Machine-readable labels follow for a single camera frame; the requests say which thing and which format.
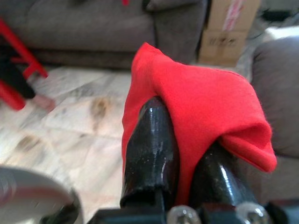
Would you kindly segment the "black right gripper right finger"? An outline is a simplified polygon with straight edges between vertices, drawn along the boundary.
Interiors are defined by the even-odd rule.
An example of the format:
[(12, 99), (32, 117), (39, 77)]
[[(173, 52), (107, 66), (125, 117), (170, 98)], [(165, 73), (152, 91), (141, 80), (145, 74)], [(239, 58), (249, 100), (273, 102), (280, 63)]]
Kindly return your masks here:
[(241, 176), (236, 157), (214, 142), (194, 170), (190, 205), (243, 202), (256, 202), (256, 198)]

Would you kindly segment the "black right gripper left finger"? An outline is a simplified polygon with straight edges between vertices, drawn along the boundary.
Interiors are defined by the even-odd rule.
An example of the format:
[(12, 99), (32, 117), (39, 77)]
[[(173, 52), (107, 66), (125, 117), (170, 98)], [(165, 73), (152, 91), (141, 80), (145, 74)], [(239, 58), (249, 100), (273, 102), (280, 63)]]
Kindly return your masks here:
[(170, 114), (155, 96), (141, 108), (127, 143), (120, 206), (174, 204), (178, 188), (179, 149)]

